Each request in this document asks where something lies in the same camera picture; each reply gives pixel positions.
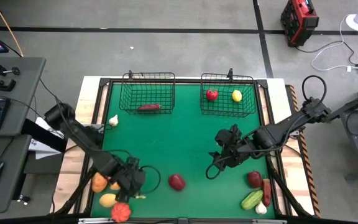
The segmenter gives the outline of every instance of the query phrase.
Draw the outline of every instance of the red apple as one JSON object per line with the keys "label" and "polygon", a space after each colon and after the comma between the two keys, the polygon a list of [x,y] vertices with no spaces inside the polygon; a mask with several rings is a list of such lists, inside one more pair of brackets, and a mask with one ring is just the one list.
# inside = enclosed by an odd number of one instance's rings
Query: red apple
{"label": "red apple", "polygon": [[253,188],[261,187],[262,186],[262,176],[258,171],[252,171],[248,173],[248,183]]}
{"label": "red apple", "polygon": [[183,180],[183,178],[178,174],[173,174],[172,176],[170,176],[168,179],[168,183],[173,189],[177,191],[183,190],[186,186],[185,180]]}
{"label": "red apple", "polygon": [[209,100],[209,101],[214,101],[218,98],[219,96],[219,92],[215,89],[208,89],[206,91],[206,98]]}

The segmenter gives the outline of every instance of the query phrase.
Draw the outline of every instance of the potato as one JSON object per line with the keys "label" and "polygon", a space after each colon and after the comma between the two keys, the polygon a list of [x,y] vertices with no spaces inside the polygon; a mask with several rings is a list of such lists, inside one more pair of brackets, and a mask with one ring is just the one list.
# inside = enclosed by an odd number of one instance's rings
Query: potato
{"label": "potato", "polygon": [[102,192],[107,186],[107,180],[100,174],[96,173],[92,178],[92,190],[95,193]]}
{"label": "potato", "polygon": [[99,203],[100,203],[104,208],[110,208],[110,207],[112,207],[115,203],[117,203],[117,201],[116,201],[116,195],[115,195],[115,194],[104,194],[104,195],[102,195],[102,197],[99,199]]}
{"label": "potato", "polygon": [[110,185],[110,189],[111,190],[119,190],[119,189],[121,189],[121,187],[118,185],[117,182],[115,182],[115,183]]}

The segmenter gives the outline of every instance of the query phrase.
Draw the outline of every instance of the white paper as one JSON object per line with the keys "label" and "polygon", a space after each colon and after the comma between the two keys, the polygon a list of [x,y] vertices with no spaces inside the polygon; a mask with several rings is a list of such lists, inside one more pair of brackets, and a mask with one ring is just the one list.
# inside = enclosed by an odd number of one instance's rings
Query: white paper
{"label": "white paper", "polygon": [[[52,134],[62,138],[63,135],[60,131],[56,131],[51,128],[42,118],[37,118],[35,123],[38,124],[41,128],[50,131]],[[59,154],[60,152],[52,149],[51,147],[45,145],[44,143],[38,142],[35,139],[31,139],[29,146],[29,151],[35,151],[35,159],[42,159],[47,156],[53,156]]]}

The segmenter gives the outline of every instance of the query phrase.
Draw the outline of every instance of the wooden board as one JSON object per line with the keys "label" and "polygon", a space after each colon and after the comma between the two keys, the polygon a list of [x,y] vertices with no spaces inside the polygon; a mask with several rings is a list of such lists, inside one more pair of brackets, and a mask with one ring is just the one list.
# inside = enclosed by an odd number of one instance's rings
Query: wooden board
{"label": "wooden board", "polygon": [[[78,99],[76,107],[76,119],[82,124],[91,123],[100,78],[107,77],[84,77],[80,91],[80,97]],[[288,104],[284,81],[282,79],[268,79],[267,81],[270,104],[272,106],[273,112],[273,119],[277,123],[282,119],[286,118],[287,116],[291,115],[290,105]],[[105,88],[103,89],[101,105],[99,107],[100,109],[97,121],[98,124],[101,123],[106,93],[107,86],[105,86]],[[262,109],[264,113],[265,123],[269,124],[270,120],[267,112],[268,105],[266,104],[265,93],[262,88],[260,88],[260,97],[262,101]],[[300,151],[300,147],[297,140],[290,139],[287,144],[295,150]],[[73,193],[76,186],[78,185],[83,158],[84,153],[81,151],[81,149],[78,148],[72,149],[70,152],[65,154],[54,196],[56,210],[58,210],[65,203],[65,201],[70,197],[70,195]],[[291,190],[297,201],[301,203],[301,205],[307,212],[319,215],[319,213],[315,213],[316,203],[312,203],[311,198],[313,197],[315,201],[317,198],[315,194],[310,194],[308,185],[308,181],[310,181],[310,178],[306,178],[306,172],[304,170],[302,158],[300,158],[295,152],[289,150],[289,148],[284,147],[284,150],[282,152],[282,161],[288,188]],[[90,183],[88,183],[88,187],[83,193],[83,200],[81,203],[80,212],[85,209],[89,185]],[[276,190],[280,210],[282,211],[282,213],[285,213],[283,195],[277,184]]]}

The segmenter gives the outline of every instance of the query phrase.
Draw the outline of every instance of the black desk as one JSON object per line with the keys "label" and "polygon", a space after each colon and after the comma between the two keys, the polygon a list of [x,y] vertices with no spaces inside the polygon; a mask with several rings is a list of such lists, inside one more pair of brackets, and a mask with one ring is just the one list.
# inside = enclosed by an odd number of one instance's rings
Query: black desk
{"label": "black desk", "polygon": [[[0,138],[0,154],[11,139],[12,137]],[[6,212],[12,198],[17,198],[20,194],[16,192],[15,186],[23,184],[22,168],[30,141],[29,135],[16,137],[1,158],[5,165],[0,180],[0,213]]]}
{"label": "black desk", "polygon": [[[11,73],[7,74],[6,77],[0,75],[0,79],[6,81],[6,83],[12,78],[16,81],[16,86],[12,91],[0,91],[0,95],[31,105],[42,70],[44,69],[45,59],[0,57],[0,65],[8,70],[10,70],[11,67],[18,67],[21,71],[19,76]],[[13,136],[21,135],[15,138],[3,157],[3,161],[6,165],[2,172],[0,183],[0,213],[6,211],[12,199],[17,200],[18,196],[20,196],[25,174],[31,171],[24,168],[27,161],[29,161],[29,164],[32,164],[31,167],[33,167],[33,169],[38,169],[37,172],[41,172],[42,169],[40,168],[44,168],[44,170],[49,169],[48,166],[40,166],[45,165],[46,162],[43,162],[44,160],[49,161],[51,158],[47,157],[42,159],[43,161],[37,162],[34,161],[34,157],[31,153],[27,153],[31,138],[60,152],[64,152],[67,144],[66,140],[56,137],[33,121],[27,119],[28,110],[29,108],[27,106],[16,101],[11,101],[0,130],[0,152],[6,147],[6,144],[9,142],[8,140]],[[62,155],[57,155],[56,158],[60,160],[60,163],[62,162]]]}

